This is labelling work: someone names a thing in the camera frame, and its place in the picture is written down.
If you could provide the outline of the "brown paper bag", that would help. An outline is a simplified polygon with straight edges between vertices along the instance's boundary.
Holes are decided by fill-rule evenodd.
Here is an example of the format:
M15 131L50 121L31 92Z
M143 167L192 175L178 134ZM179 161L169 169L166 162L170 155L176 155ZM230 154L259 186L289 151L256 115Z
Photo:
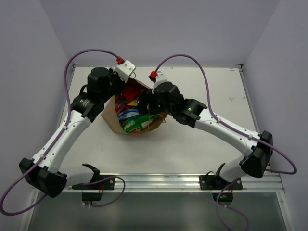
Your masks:
M140 90L149 90L150 89L148 86L146 86L142 82L136 80L135 78L130 78L128 80L127 85L125 87L128 87L128 86L136 86L136 87L140 88ZM155 115L158 116L158 118L155 119L143 131L140 131L140 132L137 132L137 133L126 133L122 129L122 125L125 123L126 120L119 121L118 115L116 114L116 111L115 111L115 96L113 96L109 100L107 106L105 107L104 111L101 114L101 117L107 123L107 125L112 130L112 132L118 133L118 134L126 134L126 135L144 134L144 133L147 133L147 132L152 131L154 129L157 129L161 124L166 122L166 117L167 117L166 113L155 114ZM139 98L140 102L139 102L137 107L126 106L126 108L123 111L125 111L127 109L138 109L139 111L141 111L141 96L139 96L138 98Z

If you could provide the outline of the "yellow M&M candy pack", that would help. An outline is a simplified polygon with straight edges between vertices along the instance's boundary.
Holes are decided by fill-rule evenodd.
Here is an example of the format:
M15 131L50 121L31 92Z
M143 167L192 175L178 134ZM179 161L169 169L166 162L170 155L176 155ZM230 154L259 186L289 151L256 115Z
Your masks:
M131 102L129 102L129 103L127 104L127 106L130 106L130 107L137 107L138 104L139 104L139 102L140 102L139 98L136 98L136 99L133 99Z

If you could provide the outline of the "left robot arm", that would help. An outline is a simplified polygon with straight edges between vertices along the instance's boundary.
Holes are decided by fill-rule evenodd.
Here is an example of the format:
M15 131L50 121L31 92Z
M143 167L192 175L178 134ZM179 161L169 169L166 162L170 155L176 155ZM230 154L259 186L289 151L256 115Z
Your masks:
M118 67L96 67L87 77L79 95L74 98L63 123L46 145L31 159L23 158L19 163L26 182L50 198L58 196L64 188L86 185L95 189L100 183L100 171L90 164L66 171L60 166L81 133L104 110L105 103L120 93L129 79Z

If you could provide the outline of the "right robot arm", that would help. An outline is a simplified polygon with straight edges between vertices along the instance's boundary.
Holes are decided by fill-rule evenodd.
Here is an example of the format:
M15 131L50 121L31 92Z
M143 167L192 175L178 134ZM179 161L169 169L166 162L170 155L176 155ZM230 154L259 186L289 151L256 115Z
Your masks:
M237 149L242 156L219 166L216 173L205 177L205 183L218 189L227 188L232 181L249 175L262 178L273 150L272 134L259 134L235 124L223 124L218 115L212 115L205 104L185 99L178 87L167 81L154 89L142 90L140 109L151 114L166 113L178 123L208 132Z

